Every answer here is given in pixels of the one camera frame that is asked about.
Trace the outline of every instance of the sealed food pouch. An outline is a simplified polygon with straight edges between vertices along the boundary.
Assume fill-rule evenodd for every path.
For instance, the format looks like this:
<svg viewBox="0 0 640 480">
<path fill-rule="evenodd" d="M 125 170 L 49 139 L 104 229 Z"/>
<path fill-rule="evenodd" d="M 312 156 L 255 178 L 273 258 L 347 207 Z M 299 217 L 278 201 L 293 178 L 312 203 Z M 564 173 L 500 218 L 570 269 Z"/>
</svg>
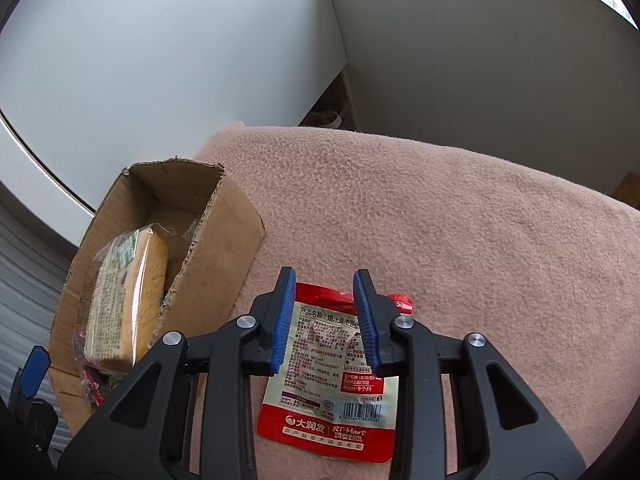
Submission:
<svg viewBox="0 0 640 480">
<path fill-rule="evenodd" d="M 152 224 L 122 234 L 94 257 L 80 298 L 78 360 L 109 375 L 128 373 L 153 343 L 169 249 Z"/>
<path fill-rule="evenodd" d="M 411 299 L 389 296 L 399 314 Z M 284 362 L 269 378 L 257 432 L 329 458 L 387 462 L 394 450 L 398 377 L 367 365 L 353 296 L 296 284 Z"/>
</svg>

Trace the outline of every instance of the torn cardboard edge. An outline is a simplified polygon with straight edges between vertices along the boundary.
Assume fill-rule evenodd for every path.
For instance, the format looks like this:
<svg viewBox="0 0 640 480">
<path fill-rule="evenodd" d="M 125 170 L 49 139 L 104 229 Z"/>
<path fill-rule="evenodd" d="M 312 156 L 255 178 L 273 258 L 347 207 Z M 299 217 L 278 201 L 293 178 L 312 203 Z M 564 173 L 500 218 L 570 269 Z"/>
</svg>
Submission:
<svg viewBox="0 0 640 480">
<path fill-rule="evenodd" d="M 150 221 L 177 234 L 154 340 L 168 330 L 190 337 L 218 329 L 264 238 L 260 215 L 220 165 L 172 158 L 134 164 L 120 173 L 71 263 L 50 331 L 50 377 L 73 433 L 91 415 L 72 343 L 86 272 L 113 238 Z M 189 229 L 193 239 L 182 236 Z"/>
</svg>

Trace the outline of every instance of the nutrition label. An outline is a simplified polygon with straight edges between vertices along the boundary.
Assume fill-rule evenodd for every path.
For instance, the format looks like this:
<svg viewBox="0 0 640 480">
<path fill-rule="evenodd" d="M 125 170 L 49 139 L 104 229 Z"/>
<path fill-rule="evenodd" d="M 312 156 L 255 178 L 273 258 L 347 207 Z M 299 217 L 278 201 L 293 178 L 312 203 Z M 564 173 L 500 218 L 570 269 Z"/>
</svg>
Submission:
<svg viewBox="0 0 640 480">
<path fill-rule="evenodd" d="M 398 379 L 376 377 L 362 347 L 358 318 L 296 303 L 280 373 L 264 402 L 329 423 L 394 428 Z"/>
</svg>

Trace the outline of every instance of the bread loaf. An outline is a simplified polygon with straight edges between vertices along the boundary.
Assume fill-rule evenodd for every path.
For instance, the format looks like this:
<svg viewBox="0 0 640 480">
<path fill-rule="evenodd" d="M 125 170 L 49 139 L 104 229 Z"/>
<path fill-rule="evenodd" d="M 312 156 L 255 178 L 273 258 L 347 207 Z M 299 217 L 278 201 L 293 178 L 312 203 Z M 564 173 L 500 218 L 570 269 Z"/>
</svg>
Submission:
<svg viewBox="0 0 640 480">
<path fill-rule="evenodd" d="M 85 362 L 106 373 L 130 371 L 151 343 L 169 255 L 159 229 L 147 226 L 121 235 L 102 255 L 82 353 Z"/>
</svg>

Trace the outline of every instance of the plastic wrap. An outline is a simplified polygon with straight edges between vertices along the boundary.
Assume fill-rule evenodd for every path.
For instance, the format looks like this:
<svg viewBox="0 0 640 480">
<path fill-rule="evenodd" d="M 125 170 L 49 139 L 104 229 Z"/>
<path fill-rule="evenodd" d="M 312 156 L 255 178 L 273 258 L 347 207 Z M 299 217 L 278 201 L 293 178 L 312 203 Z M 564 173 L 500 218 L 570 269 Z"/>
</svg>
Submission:
<svg viewBox="0 0 640 480">
<path fill-rule="evenodd" d="M 169 256 L 167 235 L 162 226 L 151 224 L 121 234 L 95 255 L 74 331 L 82 364 L 123 375 L 153 343 Z"/>
<path fill-rule="evenodd" d="M 82 366 L 80 385 L 86 403 L 95 411 L 102 405 L 110 391 L 120 382 L 119 378 L 105 375 L 90 366 Z"/>
</svg>

